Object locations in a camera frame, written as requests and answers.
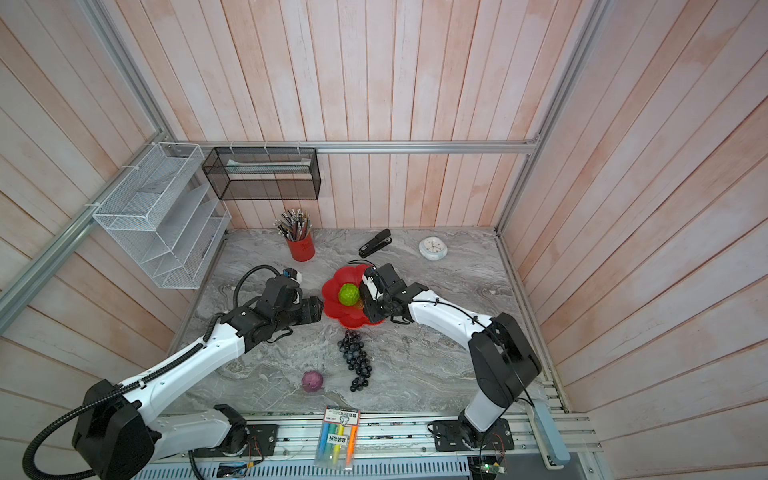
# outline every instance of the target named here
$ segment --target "yellow highlighter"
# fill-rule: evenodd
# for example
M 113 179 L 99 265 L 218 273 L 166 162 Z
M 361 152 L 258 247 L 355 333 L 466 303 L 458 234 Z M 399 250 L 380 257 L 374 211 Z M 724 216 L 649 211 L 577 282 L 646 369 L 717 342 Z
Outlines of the yellow highlighter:
M 338 429 L 336 430 L 336 434 L 338 436 L 344 435 L 344 425 L 339 425 Z M 333 446 L 333 464 L 335 465 L 339 461 L 339 452 L 341 452 L 341 445 L 334 445 Z

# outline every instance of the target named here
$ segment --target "red fruit plate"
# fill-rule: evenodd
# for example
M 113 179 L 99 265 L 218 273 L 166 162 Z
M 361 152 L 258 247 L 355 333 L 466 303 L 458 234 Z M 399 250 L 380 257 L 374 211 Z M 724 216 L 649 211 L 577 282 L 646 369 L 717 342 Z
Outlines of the red fruit plate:
M 339 291 L 345 283 L 359 286 L 362 275 L 368 265 L 343 266 L 333 274 L 333 278 L 323 285 L 323 312 L 332 319 L 339 320 L 348 329 L 360 328 L 363 325 L 379 325 L 369 323 L 368 317 L 362 312 L 362 301 L 353 306 L 344 306 L 339 301 Z

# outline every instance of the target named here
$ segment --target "pencil holder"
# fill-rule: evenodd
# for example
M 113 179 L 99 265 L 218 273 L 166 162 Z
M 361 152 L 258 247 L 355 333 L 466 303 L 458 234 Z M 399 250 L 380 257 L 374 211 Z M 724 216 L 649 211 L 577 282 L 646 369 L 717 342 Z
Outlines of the pencil holder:
M 297 262 L 306 262 L 310 258 L 315 256 L 315 244 L 312 243 L 311 232 L 307 234 L 304 240 L 298 242 L 292 242 L 286 239 L 288 242 L 288 249 L 290 250 L 290 256 Z

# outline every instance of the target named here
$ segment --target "red onion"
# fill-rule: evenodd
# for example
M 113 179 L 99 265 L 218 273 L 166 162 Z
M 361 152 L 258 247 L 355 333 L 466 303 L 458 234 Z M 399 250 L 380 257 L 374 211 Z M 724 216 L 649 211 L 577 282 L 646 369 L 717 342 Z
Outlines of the red onion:
M 301 386 L 305 392 L 317 392 L 323 386 L 323 376 L 316 370 L 306 372 L 301 378 Z

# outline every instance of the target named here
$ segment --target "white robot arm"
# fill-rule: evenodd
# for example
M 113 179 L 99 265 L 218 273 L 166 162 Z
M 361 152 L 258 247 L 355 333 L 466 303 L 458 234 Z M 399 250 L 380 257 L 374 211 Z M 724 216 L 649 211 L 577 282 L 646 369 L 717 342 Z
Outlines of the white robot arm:
M 269 268 L 262 295 L 242 306 L 237 292 L 253 272 Z M 302 299 L 296 272 L 283 275 L 270 266 L 247 273 L 235 291 L 228 313 L 211 318 L 208 330 L 194 343 L 147 371 L 118 385 L 102 380 L 85 395 L 83 406 L 64 415 L 40 433 L 27 448 L 22 466 L 34 480 L 132 478 L 148 462 L 187 450 L 218 449 L 238 455 L 248 446 L 249 431 L 243 417 L 226 405 L 204 413 L 159 416 L 178 396 L 219 366 L 250 351 L 278 330 L 320 320 L 323 303 Z M 435 447 L 441 451 L 476 449 L 496 429 L 508 429 L 501 414 L 541 371 L 541 364 L 515 320 L 464 310 L 423 285 L 406 286 L 390 264 L 371 267 L 360 284 L 364 310 L 371 323 L 401 316 L 402 323 L 431 326 L 466 348 L 475 367 L 479 391 L 458 420 L 433 422 Z M 72 445 L 92 470 L 49 475 L 35 466 L 40 444 L 61 425 L 78 418 Z

